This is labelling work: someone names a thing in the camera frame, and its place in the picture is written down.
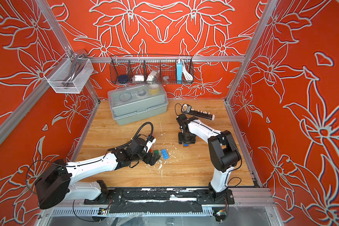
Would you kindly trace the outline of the light blue long lego brick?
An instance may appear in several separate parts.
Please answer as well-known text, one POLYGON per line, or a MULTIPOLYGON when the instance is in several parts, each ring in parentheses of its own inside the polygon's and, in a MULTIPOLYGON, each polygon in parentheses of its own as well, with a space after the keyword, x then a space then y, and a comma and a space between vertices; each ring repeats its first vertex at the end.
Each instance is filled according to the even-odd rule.
POLYGON ((164 160, 169 159, 169 154, 168 154, 166 149, 162 149, 161 154, 162 154, 162 157, 163 157, 164 160))

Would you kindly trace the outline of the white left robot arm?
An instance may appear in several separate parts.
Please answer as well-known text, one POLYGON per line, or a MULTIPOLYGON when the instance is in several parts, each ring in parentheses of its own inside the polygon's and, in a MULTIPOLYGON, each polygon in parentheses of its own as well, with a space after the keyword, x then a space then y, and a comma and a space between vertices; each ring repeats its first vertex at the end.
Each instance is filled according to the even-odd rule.
POLYGON ((34 183, 39 208, 46 210, 67 200, 106 202, 109 194, 103 181, 83 183, 81 180, 107 171, 132 168, 132 163, 140 161, 153 166, 160 159, 159 155, 150 152, 155 142, 152 135, 147 139, 136 137, 124 147, 117 147, 100 157, 80 162, 54 161, 34 183))

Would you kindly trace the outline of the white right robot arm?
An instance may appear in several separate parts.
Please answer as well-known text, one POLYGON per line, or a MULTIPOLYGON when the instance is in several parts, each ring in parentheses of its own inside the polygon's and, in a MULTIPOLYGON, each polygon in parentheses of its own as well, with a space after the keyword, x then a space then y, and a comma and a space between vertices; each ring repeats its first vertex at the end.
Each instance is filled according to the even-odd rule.
POLYGON ((211 162, 214 166, 212 180, 209 183, 208 197, 214 203, 222 200, 231 203, 229 189, 230 175, 242 166, 242 157, 229 131, 219 131, 202 123, 198 118, 188 118, 185 114, 176 117, 179 124, 179 144, 194 144, 200 138, 208 144, 211 162))

